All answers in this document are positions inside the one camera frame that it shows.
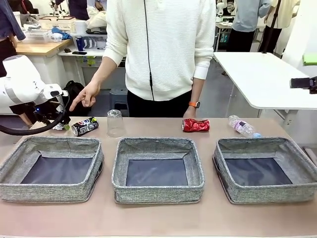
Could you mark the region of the person's right hand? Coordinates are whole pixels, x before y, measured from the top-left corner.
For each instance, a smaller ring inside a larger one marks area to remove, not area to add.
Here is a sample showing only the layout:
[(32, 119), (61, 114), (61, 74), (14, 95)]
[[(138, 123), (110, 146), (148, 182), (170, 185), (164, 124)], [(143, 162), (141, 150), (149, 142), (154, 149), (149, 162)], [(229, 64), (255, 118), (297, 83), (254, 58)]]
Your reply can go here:
[(98, 81), (91, 81), (72, 101), (69, 111), (73, 111), (76, 106), (81, 103), (83, 107), (91, 107), (96, 102), (96, 96), (100, 92), (101, 83)]

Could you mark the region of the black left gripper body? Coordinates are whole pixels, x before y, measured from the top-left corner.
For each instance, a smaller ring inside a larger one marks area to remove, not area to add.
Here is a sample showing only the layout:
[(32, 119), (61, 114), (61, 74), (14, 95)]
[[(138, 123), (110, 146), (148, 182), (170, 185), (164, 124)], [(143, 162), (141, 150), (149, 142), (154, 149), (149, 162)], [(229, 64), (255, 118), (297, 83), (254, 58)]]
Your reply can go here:
[(42, 104), (34, 105), (33, 108), (33, 114), (39, 122), (41, 122), (41, 119), (46, 118), (50, 121), (57, 120), (58, 124), (61, 124), (61, 122), (66, 118), (64, 104), (57, 98), (52, 98)]

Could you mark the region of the person's left hand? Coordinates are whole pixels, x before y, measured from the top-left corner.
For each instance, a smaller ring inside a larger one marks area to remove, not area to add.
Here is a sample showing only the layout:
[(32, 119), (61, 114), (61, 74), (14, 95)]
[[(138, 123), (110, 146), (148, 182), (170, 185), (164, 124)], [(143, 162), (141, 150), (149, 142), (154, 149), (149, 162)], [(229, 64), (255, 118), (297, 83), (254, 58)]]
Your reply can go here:
[(196, 117), (196, 108), (189, 106), (186, 112), (184, 113), (184, 119), (194, 119)]

